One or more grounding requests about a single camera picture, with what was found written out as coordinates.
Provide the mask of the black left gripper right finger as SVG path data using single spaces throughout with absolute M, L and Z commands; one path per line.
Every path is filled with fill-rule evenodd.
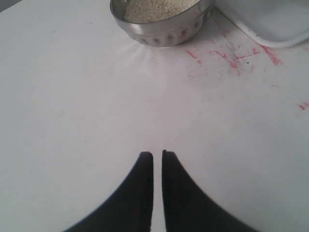
M 176 154 L 162 151 L 162 198 L 168 232 L 254 232 L 207 196 Z

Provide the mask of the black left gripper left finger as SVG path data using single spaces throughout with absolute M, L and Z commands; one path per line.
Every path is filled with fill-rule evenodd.
M 141 152 L 114 193 L 68 232 L 149 232 L 154 204 L 154 162 Z

